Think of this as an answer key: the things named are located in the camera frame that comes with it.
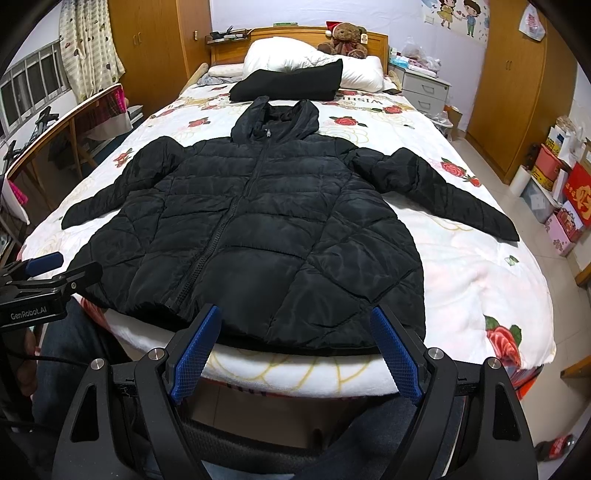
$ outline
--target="wooden wardrobe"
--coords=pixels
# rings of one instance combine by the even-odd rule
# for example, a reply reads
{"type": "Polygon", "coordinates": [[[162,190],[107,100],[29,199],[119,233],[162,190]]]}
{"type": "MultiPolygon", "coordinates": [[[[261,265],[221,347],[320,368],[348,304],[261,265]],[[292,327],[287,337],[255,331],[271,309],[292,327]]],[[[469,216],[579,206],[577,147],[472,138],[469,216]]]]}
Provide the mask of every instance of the wooden wardrobe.
{"type": "Polygon", "coordinates": [[[109,0],[115,48],[131,105],[144,115],[168,105],[203,62],[212,30],[209,0],[109,0]]]}
{"type": "Polygon", "coordinates": [[[491,29],[466,139],[504,183],[573,102],[577,62],[554,27],[541,42],[519,31],[527,0],[491,0],[491,29]]]}

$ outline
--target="person's hand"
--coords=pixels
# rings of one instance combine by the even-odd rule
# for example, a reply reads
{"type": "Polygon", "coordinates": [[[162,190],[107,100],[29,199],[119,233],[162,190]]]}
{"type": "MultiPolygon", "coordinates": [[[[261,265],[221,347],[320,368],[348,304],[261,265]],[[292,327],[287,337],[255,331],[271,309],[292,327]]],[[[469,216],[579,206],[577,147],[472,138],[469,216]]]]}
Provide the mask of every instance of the person's hand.
{"type": "MultiPolygon", "coordinates": [[[[33,332],[27,329],[25,333],[24,350],[27,355],[35,355],[37,341],[33,332]]],[[[35,360],[25,360],[17,370],[17,382],[21,393],[30,397],[37,389],[37,362],[35,360]]]]}

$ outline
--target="jacket collar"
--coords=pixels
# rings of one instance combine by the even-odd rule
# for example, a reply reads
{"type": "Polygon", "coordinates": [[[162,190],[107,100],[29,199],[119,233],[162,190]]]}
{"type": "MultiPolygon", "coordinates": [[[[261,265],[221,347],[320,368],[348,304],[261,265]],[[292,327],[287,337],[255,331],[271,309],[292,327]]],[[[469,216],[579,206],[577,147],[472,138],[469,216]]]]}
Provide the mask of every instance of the jacket collar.
{"type": "Polygon", "coordinates": [[[318,109],[309,100],[300,100],[294,106],[270,105],[269,97],[261,96],[240,116],[231,136],[235,143],[266,138],[272,142],[286,142],[301,140],[318,131],[318,127],[318,109]]]}

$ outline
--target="drawer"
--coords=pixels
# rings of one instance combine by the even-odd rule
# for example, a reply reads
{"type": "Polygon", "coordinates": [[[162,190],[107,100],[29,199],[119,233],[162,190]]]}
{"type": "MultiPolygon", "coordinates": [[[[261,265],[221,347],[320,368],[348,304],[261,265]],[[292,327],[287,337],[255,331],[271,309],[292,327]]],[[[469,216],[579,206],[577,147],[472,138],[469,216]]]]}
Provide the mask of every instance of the drawer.
{"type": "Polygon", "coordinates": [[[421,95],[420,93],[402,91],[402,95],[415,107],[419,112],[428,113],[429,115],[437,115],[443,112],[445,101],[437,98],[421,95]]]}
{"type": "Polygon", "coordinates": [[[426,79],[425,77],[412,75],[409,72],[407,72],[404,76],[402,89],[409,90],[414,93],[420,93],[422,95],[427,95],[432,98],[437,98],[439,100],[443,100],[444,102],[447,100],[447,93],[449,91],[449,87],[447,85],[434,82],[433,80],[426,79]]]}

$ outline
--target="window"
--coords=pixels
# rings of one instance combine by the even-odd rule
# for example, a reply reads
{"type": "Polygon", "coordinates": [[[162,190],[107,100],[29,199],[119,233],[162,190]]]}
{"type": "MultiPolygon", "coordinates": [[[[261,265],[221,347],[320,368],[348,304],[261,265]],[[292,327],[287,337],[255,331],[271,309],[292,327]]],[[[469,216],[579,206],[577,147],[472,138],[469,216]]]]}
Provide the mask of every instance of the window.
{"type": "Polygon", "coordinates": [[[0,79],[0,138],[10,137],[53,99],[70,90],[56,41],[12,66],[0,79]]]}

